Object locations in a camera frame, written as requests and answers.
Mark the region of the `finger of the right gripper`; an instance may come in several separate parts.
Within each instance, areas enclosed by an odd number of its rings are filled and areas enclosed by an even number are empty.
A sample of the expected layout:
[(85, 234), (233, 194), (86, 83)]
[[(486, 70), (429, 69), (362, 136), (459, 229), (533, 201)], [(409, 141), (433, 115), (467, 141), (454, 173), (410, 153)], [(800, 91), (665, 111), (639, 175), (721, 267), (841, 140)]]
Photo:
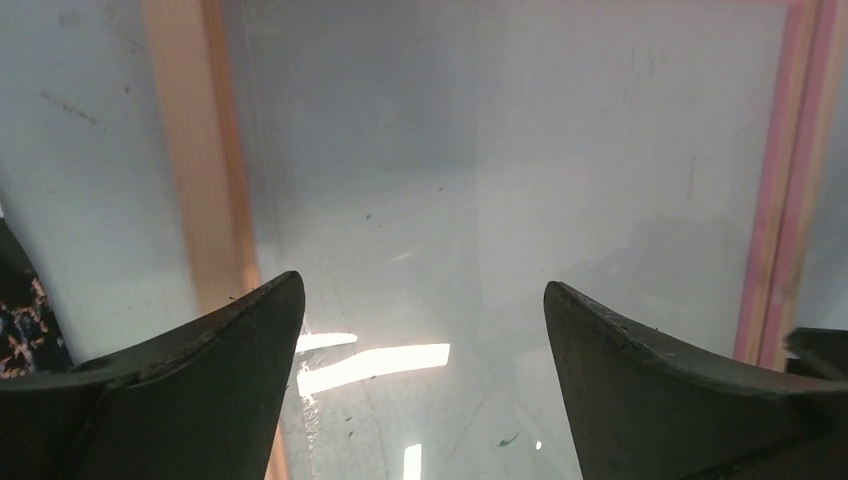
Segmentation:
[(811, 378), (847, 381), (847, 331), (799, 327), (785, 339), (791, 356), (786, 372)]

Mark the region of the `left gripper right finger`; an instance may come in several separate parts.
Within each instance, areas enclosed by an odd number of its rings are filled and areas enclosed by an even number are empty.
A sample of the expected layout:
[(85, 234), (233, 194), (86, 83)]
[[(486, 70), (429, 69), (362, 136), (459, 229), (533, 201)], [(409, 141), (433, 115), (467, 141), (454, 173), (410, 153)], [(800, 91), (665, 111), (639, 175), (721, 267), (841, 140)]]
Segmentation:
[(586, 479), (843, 479), (847, 381), (726, 358), (557, 281), (544, 315)]

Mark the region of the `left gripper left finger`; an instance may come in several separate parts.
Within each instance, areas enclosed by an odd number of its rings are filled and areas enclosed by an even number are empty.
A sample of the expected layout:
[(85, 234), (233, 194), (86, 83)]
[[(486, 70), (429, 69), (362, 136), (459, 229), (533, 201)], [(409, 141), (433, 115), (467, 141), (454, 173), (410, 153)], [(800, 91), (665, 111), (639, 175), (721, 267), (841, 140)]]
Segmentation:
[(1, 384), (5, 479), (261, 479), (305, 311), (299, 273), (135, 346)]

